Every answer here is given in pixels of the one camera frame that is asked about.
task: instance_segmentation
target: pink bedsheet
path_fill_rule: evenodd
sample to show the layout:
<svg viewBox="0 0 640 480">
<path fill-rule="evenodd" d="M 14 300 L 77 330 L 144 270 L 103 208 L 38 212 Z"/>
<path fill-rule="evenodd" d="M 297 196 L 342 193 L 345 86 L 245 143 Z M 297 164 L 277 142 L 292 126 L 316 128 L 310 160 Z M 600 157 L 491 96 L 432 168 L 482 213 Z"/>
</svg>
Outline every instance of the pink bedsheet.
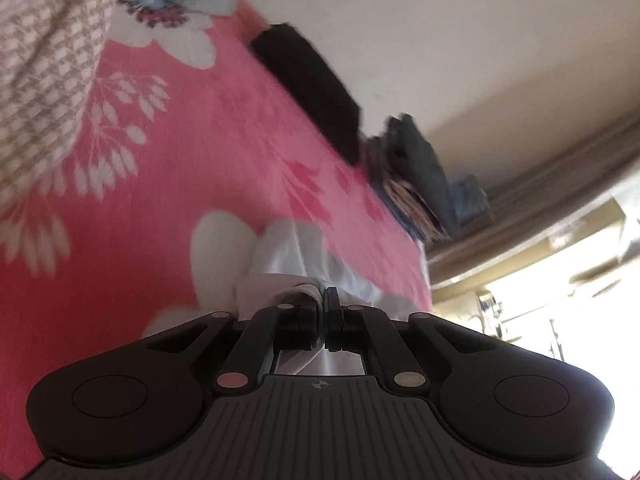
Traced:
<svg viewBox="0 0 640 480">
<path fill-rule="evenodd" d="M 127 44 L 106 46 L 74 152 L 0 211 L 0 472 L 11 478 L 40 459 L 24 407 L 43 375 L 139 338 L 168 304 L 195 304 L 191 232 L 207 211 L 256 232 L 310 220 L 361 275 L 430 309 L 416 246 L 244 46 L 259 28 L 251 10 L 196 22 L 187 42 L 123 40 L 136 24 L 114 22 Z"/>
</svg>

